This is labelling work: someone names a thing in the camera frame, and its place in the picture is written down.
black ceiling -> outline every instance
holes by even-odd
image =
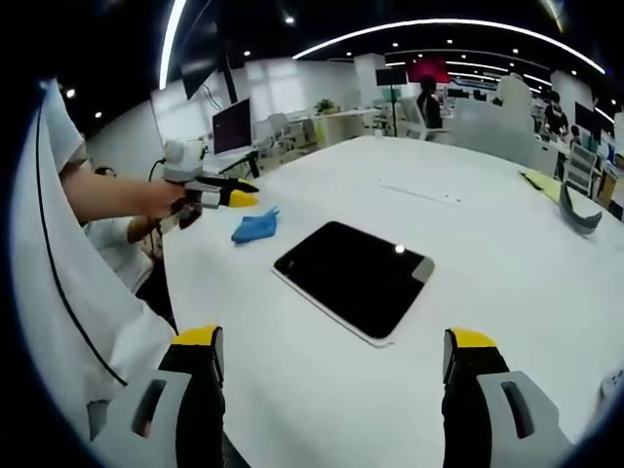
[[[214,0],[220,2],[218,33],[228,51],[232,66],[242,66],[245,50],[250,59],[289,57],[334,37],[388,22],[427,18],[491,20],[512,24],[545,34],[564,42],[609,70],[600,75],[578,58],[542,41],[517,33],[478,26],[401,27],[359,36],[329,46],[305,59],[345,58],[397,51],[454,49],[483,51],[534,61],[551,69],[575,69],[604,101],[623,99],[615,91],[624,77],[621,58],[621,33],[617,14],[609,15],[607,0],[566,1],[565,33],[548,15],[543,0],[452,0],[420,2],[414,0]],[[207,0],[187,0],[176,40],[190,29]],[[68,108],[79,128],[92,134],[134,105],[145,101],[158,86],[158,67],[165,28],[173,0],[104,0],[89,18],[82,18],[73,35],[71,54],[59,73],[63,86],[76,90]],[[286,24],[286,16],[295,18]],[[392,47],[398,42],[400,47]],[[445,57],[459,57],[448,52]],[[509,59],[475,56],[473,61],[498,66]],[[405,61],[413,55],[395,55],[388,61]],[[548,79],[549,73],[531,65],[521,72]],[[174,70],[175,79],[178,72]],[[95,119],[96,112],[102,118]]]

computer monitor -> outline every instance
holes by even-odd
[[[479,90],[473,91],[473,95],[476,100],[488,100],[488,95],[486,95],[485,93],[482,93]]]
[[[230,105],[213,117],[214,154],[252,144],[250,100]]]
[[[408,75],[402,67],[375,70],[375,75],[377,86],[406,85],[408,83]]]

person's hand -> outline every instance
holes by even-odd
[[[173,215],[173,204],[185,196],[184,187],[164,180],[150,182],[150,184],[153,203],[150,203],[147,215],[159,219]]]

white sleeve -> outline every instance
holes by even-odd
[[[130,226],[132,220],[132,216],[113,217],[109,219],[107,223],[108,228],[106,229],[106,244],[128,245],[128,226]]]
[[[79,150],[83,146],[84,139],[67,114],[56,79],[48,83],[48,93],[44,100],[42,117],[48,126],[50,146],[55,158],[57,172],[60,172],[70,160],[75,162],[83,160],[85,153]]]

blue cloth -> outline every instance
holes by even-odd
[[[241,224],[232,234],[232,241],[236,244],[246,244],[274,236],[279,213],[277,207],[273,207],[262,216],[244,216]]]

